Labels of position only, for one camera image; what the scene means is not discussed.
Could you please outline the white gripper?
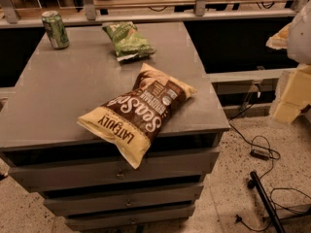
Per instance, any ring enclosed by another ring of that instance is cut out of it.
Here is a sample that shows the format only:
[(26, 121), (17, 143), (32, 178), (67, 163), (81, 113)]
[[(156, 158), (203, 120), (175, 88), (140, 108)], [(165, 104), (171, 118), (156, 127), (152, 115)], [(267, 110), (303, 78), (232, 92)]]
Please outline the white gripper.
[[(271, 36), (266, 44), (274, 50), (287, 49), (288, 58), (311, 64), (311, 1), (300, 10), (292, 23), (288, 23)], [(311, 66), (298, 65), (289, 78), (271, 117), (278, 122), (291, 124), (311, 105)]]

